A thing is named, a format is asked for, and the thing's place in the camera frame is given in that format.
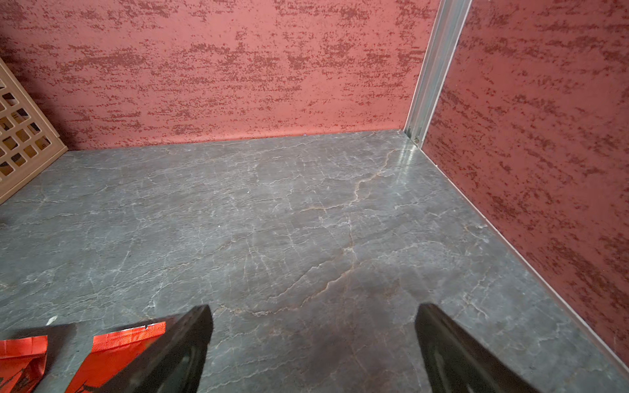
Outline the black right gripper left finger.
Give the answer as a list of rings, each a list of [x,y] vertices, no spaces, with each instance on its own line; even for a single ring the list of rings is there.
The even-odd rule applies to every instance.
[[[208,305],[195,306],[99,392],[196,392],[213,333]]]

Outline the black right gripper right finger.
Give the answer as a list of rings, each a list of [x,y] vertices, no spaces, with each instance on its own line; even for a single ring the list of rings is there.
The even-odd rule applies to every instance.
[[[433,392],[536,392],[437,305],[415,317],[424,368]]]

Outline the red tea bag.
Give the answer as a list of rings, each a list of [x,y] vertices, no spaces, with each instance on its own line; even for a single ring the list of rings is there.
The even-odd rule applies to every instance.
[[[1,393],[30,393],[42,380],[48,337],[1,341]]]
[[[110,332],[93,338],[92,349],[66,392],[95,392],[166,332],[166,322]]]

